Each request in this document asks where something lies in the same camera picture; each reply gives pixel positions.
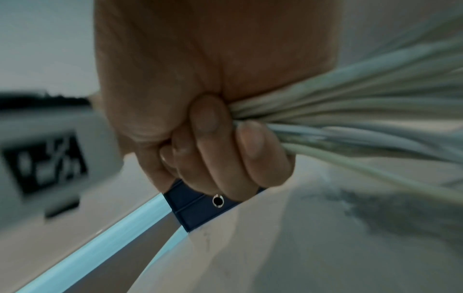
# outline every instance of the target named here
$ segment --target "light blue strip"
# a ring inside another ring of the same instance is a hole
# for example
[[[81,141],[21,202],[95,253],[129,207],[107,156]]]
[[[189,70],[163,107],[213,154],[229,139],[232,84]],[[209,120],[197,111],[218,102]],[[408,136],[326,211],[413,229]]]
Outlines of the light blue strip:
[[[17,293],[63,293],[170,212],[158,194]]]
[[[151,267],[161,256],[166,254],[168,251],[171,251],[180,241],[182,241],[186,236],[188,236],[187,231],[181,226],[175,233],[169,238],[169,240],[164,244],[164,246],[158,251],[154,256],[151,262],[146,266],[143,272],[140,275],[143,275],[145,271]]]

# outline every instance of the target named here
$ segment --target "bundle of wires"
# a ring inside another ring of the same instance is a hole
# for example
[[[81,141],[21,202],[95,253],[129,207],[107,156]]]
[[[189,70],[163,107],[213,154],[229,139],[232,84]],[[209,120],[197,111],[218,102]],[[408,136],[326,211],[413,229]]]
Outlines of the bundle of wires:
[[[463,192],[397,176],[353,157],[463,165],[463,137],[397,121],[463,122],[463,6],[435,15],[353,65],[230,105],[238,124],[265,122],[288,153],[311,156],[463,205]]]

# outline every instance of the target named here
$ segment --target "skin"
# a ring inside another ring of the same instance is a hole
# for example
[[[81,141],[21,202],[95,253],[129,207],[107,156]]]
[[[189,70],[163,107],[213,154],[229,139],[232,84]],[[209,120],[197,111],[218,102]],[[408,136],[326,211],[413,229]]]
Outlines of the skin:
[[[283,184],[264,125],[227,104],[332,69],[341,0],[95,0],[101,105],[161,192],[176,177],[235,200]]]

